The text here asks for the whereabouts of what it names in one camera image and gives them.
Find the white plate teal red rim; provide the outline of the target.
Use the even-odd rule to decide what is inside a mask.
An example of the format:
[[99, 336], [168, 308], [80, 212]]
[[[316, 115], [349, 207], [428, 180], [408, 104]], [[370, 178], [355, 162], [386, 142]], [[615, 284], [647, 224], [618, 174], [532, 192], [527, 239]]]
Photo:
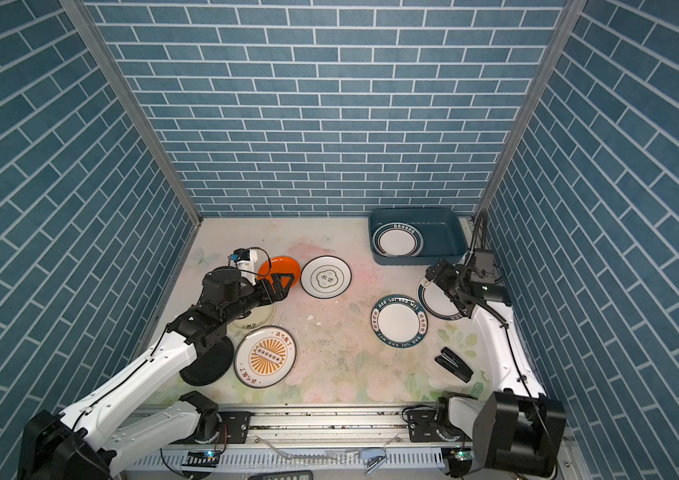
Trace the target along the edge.
[[379, 226], [371, 241], [377, 254], [391, 258], [418, 256], [425, 246], [423, 234], [413, 225], [401, 222]]

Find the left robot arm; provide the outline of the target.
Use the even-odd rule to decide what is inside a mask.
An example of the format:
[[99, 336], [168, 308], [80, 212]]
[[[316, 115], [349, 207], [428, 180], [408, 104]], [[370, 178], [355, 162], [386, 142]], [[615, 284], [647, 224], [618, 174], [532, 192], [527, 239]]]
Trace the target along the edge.
[[196, 304], [169, 323], [159, 340], [93, 393], [57, 414], [42, 410], [24, 427], [20, 479], [111, 479], [178, 440], [215, 443], [223, 435], [219, 406], [197, 391], [131, 425], [124, 422], [178, 372], [205, 361], [225, 366], [219, 343], [230, 323], [285, 300], [295, 281], [275, 274], [251, 282], [222, 266], [206, 274]]

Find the white plate teal lettered rim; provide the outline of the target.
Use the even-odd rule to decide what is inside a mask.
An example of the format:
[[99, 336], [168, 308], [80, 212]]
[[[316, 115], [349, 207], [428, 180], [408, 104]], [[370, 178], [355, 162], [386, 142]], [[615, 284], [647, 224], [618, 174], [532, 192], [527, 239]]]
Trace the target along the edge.
[[381, 298], [371, 310], [371, 330], [387, 346], [407, 349], [421, 343], [429, 320], [425, 308], [417, 300], [405, 295]]

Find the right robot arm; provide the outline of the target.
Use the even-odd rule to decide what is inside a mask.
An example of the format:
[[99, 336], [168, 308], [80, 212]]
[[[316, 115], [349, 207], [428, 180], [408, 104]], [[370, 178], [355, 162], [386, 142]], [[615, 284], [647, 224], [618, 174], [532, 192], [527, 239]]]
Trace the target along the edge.
[[451, 393], [437, 402], [441, 429], [471, 441], [469, 470], [557, 478], [567, 413], [545, 392], [525, 356], [493, 252], [475, 250], [458, 264], [441, 259], [427, 268], [423, 287], [439, 288], [457, 310], [455, 318], [473, 321], [489, 355], [495, 388], [487, 400]]

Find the white plate teal red band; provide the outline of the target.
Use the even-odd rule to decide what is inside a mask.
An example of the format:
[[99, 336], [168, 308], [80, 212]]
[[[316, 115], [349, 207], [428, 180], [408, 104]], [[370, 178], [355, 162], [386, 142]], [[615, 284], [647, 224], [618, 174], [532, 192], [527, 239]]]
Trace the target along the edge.
[[437, 319], [457, 321], [463, 318], [463, 314], [453, 305], [445, 292], [427, 279], [421, 280], [417, 296], [419, 296], [419, 303], [425, 308], [425, 311]]

